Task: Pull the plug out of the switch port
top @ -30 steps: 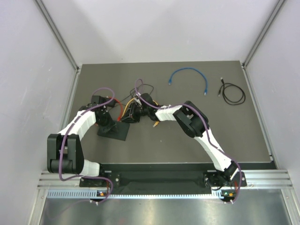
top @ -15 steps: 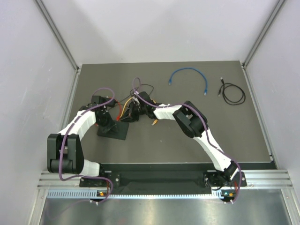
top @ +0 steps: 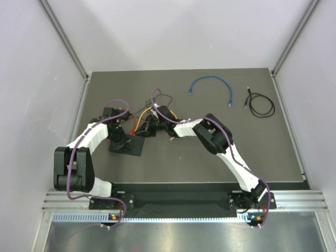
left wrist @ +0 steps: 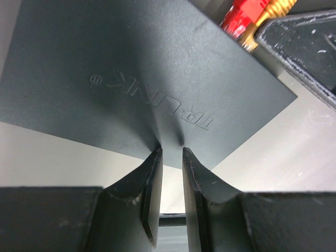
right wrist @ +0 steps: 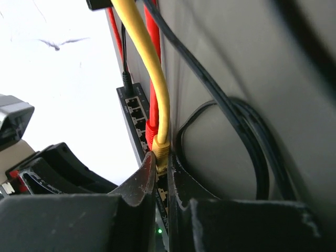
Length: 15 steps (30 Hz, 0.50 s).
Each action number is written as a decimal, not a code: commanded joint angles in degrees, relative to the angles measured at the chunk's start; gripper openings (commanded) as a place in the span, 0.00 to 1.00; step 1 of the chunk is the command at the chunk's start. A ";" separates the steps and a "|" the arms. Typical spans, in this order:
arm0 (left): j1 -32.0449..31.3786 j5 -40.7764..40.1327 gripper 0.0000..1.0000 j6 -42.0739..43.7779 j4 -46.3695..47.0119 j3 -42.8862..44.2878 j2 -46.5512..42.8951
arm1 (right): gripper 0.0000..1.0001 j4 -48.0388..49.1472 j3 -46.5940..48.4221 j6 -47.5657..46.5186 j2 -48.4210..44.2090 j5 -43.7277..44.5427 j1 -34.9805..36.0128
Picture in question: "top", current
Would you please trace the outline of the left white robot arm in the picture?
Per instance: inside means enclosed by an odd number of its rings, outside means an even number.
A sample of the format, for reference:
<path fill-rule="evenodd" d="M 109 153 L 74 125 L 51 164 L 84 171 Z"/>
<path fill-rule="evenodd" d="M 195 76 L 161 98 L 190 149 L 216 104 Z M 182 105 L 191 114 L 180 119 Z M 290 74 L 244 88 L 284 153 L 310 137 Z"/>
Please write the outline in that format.
<path fill-rule="evenodd" d="M 83 133 L 67 146 L 54 152 L 54 188 L 57 191 L 82 192 L 85 196 L 101 197 L 107 208 L 114 208 L 119 196 L 113 184 L 97 178 L 92 154 L 101 142 L 108 139 L 117 150 L 131 148 L 131 140 L 121 126 L 131 113 L 127 110 L 104 108 L 103 115 L 90 120 Z"/>

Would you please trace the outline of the black network switch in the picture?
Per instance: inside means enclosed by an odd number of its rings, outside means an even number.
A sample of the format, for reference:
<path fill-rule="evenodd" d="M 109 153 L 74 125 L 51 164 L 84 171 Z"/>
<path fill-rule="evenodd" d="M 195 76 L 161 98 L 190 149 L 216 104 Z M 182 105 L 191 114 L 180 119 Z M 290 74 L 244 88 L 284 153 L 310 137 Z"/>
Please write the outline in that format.
<path fill-rule="evenodd" d="M 132 156 L 141 156 L 145 138 L 137 135 L 127 134 L 119 142 L 110 142 L 109 152 L 132 155 Z"/>

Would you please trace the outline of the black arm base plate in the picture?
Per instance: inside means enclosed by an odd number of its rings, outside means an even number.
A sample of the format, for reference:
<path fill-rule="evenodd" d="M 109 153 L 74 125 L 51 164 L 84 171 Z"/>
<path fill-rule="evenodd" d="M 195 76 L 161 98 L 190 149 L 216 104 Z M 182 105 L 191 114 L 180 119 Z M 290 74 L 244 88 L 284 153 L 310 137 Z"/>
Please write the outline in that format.
<path fill-rule="evenodd" d="M 274 194 L 271 199 L 264 195 L 260 202 L 253 202 L 243 192 L 119 192 L 119 199 L 126 203 L 128 210 L 143 209 L 146 206 L 215 206 L 223 210 L 259 210 L 270 202 L 270 209 L 276 209 Z"/>

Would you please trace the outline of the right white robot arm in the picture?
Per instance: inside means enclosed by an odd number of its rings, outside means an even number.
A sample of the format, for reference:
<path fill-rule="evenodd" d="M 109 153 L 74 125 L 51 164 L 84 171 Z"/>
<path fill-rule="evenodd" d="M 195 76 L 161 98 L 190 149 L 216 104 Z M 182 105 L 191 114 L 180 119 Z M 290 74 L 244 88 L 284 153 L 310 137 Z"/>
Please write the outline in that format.
<path fill-rule="evenodd" d="M 178 119 L 166 106 L 148 108 L 152 114 L 143 124 L 137 123 L 133 133 L 143 137 L 154 137 L 157 131 L 165 131 L 172 138 L 197 137 L 204 148 L 219 157 L 235 176 L 242 190 L 235 209 L 251 208 L 262 205 L 266 213 L 270 208 L 271 194 L 269 186 L 253 173 L 240 156 L 232 139 L 232 133 L 212 114 L 199 119 Z"/>

